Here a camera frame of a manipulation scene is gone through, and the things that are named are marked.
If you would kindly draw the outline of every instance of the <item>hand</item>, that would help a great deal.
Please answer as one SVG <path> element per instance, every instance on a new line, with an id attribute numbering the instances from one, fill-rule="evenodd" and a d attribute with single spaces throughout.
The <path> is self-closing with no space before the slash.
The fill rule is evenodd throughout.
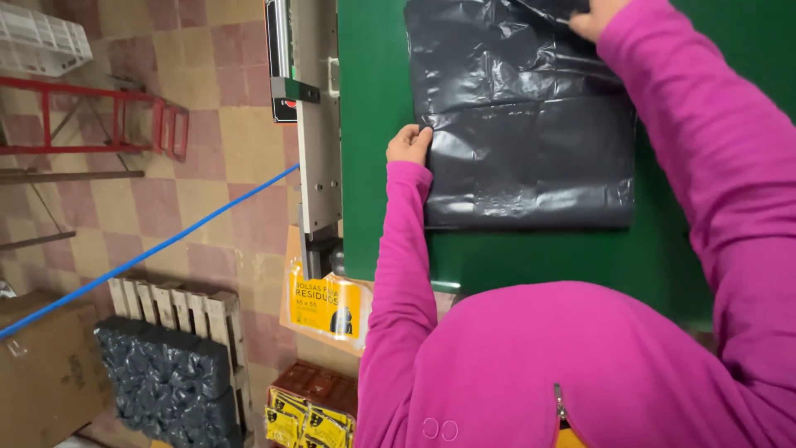
<path id="1" fill-rule="evenodd" d="M 407 124 L 398 131 L 398 135 L 387 146 L 387 162 L 405 161 L 425 166 L 426 151 L 434 131 L 431 128 L 425 128 L 422 132 L 419 130 L 417 124 Z"/>
<path id="2" fill-rule="evenodd" d="M 591 12 L 589 14 L 572 13 L 569 27 L 582 38 L 596 44 L 605 27 L 628 3 L 630 0 L 590 0 Z"/>

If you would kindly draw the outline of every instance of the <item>pink sleeve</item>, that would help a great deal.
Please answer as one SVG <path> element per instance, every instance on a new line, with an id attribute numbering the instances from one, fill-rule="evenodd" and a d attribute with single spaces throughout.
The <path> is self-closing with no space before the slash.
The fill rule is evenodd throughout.
<path id="1" fill-rule="evenodd" d="M 387 164 L 384 236 L 359 369 L 357 447 L 404 446 L 406 439 L 415 357 L 437 326 L 423 233 L 430 186 L 431 172 L 425 167 Z"/>
<path id="2" fill-rule="evenodd" d="M 782 393 L 796 389 L 793 124 L 666 0 L 633 0 L 598 52 L 624 80 L 689 220 L 716 294 L 720 358 L 762 402 L 794 409 L 796 395 Z"/>

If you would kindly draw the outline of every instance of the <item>checkered tile floor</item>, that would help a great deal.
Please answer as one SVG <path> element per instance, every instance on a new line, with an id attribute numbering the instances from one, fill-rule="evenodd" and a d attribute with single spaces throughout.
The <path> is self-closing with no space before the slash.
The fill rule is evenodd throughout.
<path id="1" fill-rule="evenodd" d="M 274 125 L 271 119 L 262 0 L 12 3 L 85 28 L 94 61 L 57 81 L 112 88 L 109 73 L 131 77 L 190 110 L 184 164 L 152 154 L 125 155 L 130 169 L 143 169 L 146 178 L 37 185 L 58 224 L 76 230 L 77 237 L 0 253 L 2 276 L 18 292 L 73 291 L 298 161 L 296 128 Z M 0 100 L 9 143 L 40 142 L 36 94 L 0 89 Z M 69 106 L 65 98 L 53 98 L 53 128 Z M 96 106 L 109 129 L 110 105 Z M 148 135 L 148 112 L 131 113 L 141 136 Z M 55 144 L 103 140 L 90 109 L 80 109 Z M 0 157 L 0 168 L 9 167 L 43 172 L 123 169 L 115 155 L 82 154 Z M 293 174 L 138 266 L 152 281 L 176 278 L 197 291 L 239 293 L 258 413 L 267 385 L 297 356 L 349 374 L 357 370 L 356 358 L 278 323 L 287 226 L 296 219 L 298 188 L 299 177 Z M 1 242 L 56 232 L 31 186 L 0 187 L 0 214 Z M 101 313 L 110 312 L 107 287 L 93 292 L 91 299 Z M 262 428 L 256 429 L 259 446 L 267 446 Z M 86 431 L 111 446 L 149 446 L 142 435 L 123 430 L 112 412 Z"/>

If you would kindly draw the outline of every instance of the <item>bundle of black bags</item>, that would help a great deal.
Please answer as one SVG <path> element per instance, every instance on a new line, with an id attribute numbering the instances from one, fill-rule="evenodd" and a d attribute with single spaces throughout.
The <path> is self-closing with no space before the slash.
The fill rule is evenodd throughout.
<path id="1" fill-rule="evenodd" d="M 94 335 L 122 423 L 174 448 L 241 448 L 227 348 L 119 316 Z"/>

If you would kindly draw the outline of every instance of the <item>wooden pallet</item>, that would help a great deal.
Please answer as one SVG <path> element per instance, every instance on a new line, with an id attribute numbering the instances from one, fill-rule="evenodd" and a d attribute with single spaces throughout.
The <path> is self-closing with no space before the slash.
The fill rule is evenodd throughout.
<path id="1" fill-rule="evenodd" d="M 243 431 L 244 448 L 252 448 L 255 423 L 238 296 L 232 293 L 207 296 L 180 289 L 179 281 L 152 285 L 124 276 L 112 278 L 108 285 L 117 316 L 178 329 L 227 347 L 238 424 Z"/>

